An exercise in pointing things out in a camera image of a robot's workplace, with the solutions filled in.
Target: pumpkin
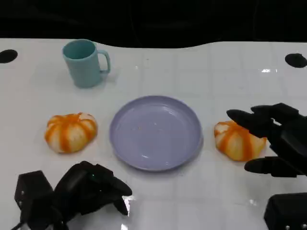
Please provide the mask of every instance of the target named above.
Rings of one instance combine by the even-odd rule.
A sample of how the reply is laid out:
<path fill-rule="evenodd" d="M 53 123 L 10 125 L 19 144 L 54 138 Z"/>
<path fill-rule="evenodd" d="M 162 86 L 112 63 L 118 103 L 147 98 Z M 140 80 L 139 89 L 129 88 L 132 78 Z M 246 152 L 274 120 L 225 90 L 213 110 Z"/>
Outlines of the pumpkin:
<path fill-rule="evenodd" d="M 55 115 L 47 123 L 45 140 L 55 152 L 83 149 L 97 134 L 97 123 L 86 113 Z"/>
<path fill-rule="evenodd" d="M 265 146 L 266 138 L 258 138 L 234 121 L 219 122 L 214 126 L 217 149 L 234 161 L 257 158 Z"/>

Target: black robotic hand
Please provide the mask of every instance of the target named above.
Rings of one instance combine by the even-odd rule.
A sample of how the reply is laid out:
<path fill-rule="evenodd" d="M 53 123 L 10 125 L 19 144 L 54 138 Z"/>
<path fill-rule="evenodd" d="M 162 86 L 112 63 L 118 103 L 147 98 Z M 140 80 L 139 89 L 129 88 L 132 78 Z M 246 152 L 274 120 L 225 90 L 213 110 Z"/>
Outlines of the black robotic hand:
<path fill-rule="evenodd" d="M 251 110 L 254 113 L 232 109 L 227 115 L 251 134 L 267 137 L 278 157 L 251 160 L 245 170 L 276 177 L 307 175 L 307 117 L 283 103 L 254 106 Z"/>
<path fill-rule="evenodd" d="M 85 215 L 111 203 L 127 215 L 122 196 L 130 195 L 132 190 L 111 170 L 82 161 L 67 171 L 54 190 L 54 227 L 67 229 L 66 222 L 76 214 Z"/>

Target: plate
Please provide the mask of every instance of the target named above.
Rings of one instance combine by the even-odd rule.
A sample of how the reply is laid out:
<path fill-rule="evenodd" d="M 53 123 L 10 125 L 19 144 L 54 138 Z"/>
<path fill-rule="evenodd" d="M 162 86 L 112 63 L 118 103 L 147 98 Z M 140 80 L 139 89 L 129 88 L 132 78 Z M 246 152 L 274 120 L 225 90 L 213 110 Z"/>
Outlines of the plate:
<path fill-rule="evenodd" d="M 193 110 L 165 96 L 145 96 L 123 106 L 109 135 L 121 160 L 147 171 L 176 168 L 195 157 L 203 143 Z"/>

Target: table surface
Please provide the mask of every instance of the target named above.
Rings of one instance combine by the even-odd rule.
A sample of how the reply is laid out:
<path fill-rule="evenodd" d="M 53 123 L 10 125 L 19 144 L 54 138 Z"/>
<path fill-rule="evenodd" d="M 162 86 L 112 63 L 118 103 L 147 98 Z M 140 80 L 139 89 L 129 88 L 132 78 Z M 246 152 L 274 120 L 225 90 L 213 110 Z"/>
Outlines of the table surface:
<path fill-rule="evenodd" d="M 74 164 L 86 160 L 114 171 L 133 190 L 130 214 L 113 206 L 75 218 L 71 230 L 265 230 L 267 200 L 276 193 L 306 192 L 304 176 L 272 178 L 244 171 L 215 149 L 213 126 L 228 120 L 227 109 L 283 102 L 307 114 L 307 70 L 284 61 L 307 57 L 300 43 L 220 42 L 183 49 L 135 49 L 97 44 L 108 51 L 112 71 L 102 84 L 78 89 L 61 49 L 69 40 L 0 39 L 0 50 L 18 57 L 0 64 L 0 223 L 11 229 L 20 211 L 13 199 L 21 173 L 43 170 L 55 187 Z M 105 66 L 103 57 L 99 57 Z M 149 173 L 119 161 L 108 127 L 125 103 L 149 94 L 189 105 L 201 121 L 204 146 L 197 158 L 176 170 Z M 83 151 L 60 155 L 44 141 L 52 115 L 86 112 L 98 121 L 97 138 Z M 269 148 L 262 156 L 275 155 Z"/>

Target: mug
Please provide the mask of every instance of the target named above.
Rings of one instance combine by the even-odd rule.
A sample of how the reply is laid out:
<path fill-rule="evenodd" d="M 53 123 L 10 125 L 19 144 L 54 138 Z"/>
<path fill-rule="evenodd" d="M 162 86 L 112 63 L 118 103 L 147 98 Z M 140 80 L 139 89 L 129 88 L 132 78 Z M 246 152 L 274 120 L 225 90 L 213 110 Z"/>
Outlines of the mug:
<path fill-rule="evenodd" d="M 102 80 L 100 74 L 108 74 L 111 71 L 109 54 L 104 50 L 97 50 L 90 40 L 79 39 L 69 42 L 62 52 L 73 82 L 80 88 L 97 85 Z M 98 54 L 105 55 L 106 70 L 100 70 Z"/>

